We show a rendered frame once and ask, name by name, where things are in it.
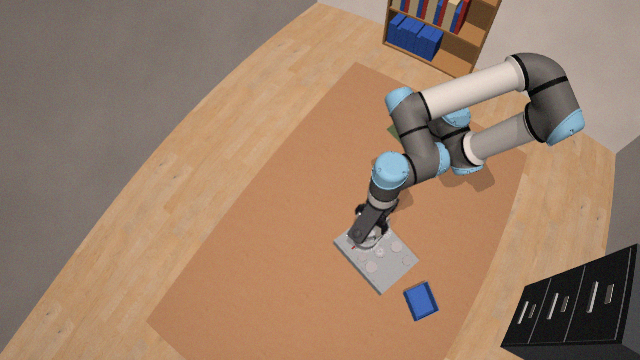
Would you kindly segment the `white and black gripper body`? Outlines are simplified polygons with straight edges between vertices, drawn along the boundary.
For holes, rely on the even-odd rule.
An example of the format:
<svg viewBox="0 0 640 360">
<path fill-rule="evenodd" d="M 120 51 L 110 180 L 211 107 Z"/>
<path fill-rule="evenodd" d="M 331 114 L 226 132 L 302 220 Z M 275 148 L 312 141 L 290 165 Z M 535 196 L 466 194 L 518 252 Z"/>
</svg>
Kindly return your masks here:
<svg viewBox="0 0 640 360">
<path fill-rule="evenodd" d="M 368 201 L 367 201 L 367 200 L 368 200 Z M 380 220 L 379 220 L 379 221 L 377 222 L 377 224 L 376 224 L 376 226 L 378 226 L 378 227 L 381 227 L 382 223 L 384 223 L 384 222 L 386 221 L 387 216 L 388 216 L 390 213 L 392 213 L 392 212 L 396 209 L 396 207 L 397 207 L 397 205 L 398 205 L 398 203 L 399 203 L 399 201 L 400 201 L 400 200 L 397 198 L 397 202 L 396 202 L 392 207 L 390 207 L 390 209 L 389 209 L 389 208 L 387 208 L 387 209 L 379 209 L 379 208 L 376 208 L 375 206 L 373 206 L 373 205 L 370 203 L 370 201 L 369 201 L 369 199 L 368 199 L 368 198 L 367 198 L 367 200 L 366 200 L 366 202 L 367 202 L 367 203 L 369 203 L 369 205 L 370 205 L 373 209 L 378 210 L 378 211 L 384 211 L 384 214 L 382 215 L 382 217 L 380 218 Z M 362 212 L 362 211 L 363 211 L 363 209 L 365 208 L 365 206 L 367 205 L 367 203 L 366 203 L 366 204 L 364 204 L 364 203 L 363 203 L 363 204 L 361 205 L 361 207 L 362 207 L 362 208 L 360 209 L 360 212 Z M 395 206 L 395 205 L 396 205 L 396 206 Z M 395 207 L 395 209 L 393 209 L 393 207 Z M 391 211 L 392 209 L 393 209 L 393 211 Z"/>
</svg>

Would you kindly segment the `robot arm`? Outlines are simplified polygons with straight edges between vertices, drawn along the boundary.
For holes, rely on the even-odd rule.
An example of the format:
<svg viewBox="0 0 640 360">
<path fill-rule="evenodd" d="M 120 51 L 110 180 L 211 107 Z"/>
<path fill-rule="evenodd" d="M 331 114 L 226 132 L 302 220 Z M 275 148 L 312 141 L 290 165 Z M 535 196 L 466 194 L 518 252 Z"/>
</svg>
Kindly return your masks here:
<svg viewBox="0 0 640 360">
<path fill-rule="evenodd" d="M 470 130 L 468 107 L 514 90 L 528 92 L 531 101 L 524 113 L 480 132 Z M 585 126 L 563 68 L 536 53 L 513 54 L 502 63 L 416 93 L 410 87 L 397 88 L 385 103 L 405 153 L 386 151 L 375 161 L 368 199 L 379 209 L 392 207 L 401 190 L 449 167 L 455 175 L 473 173 L 488 157 L 534 140 L 553 146 Z"/>
</svg>

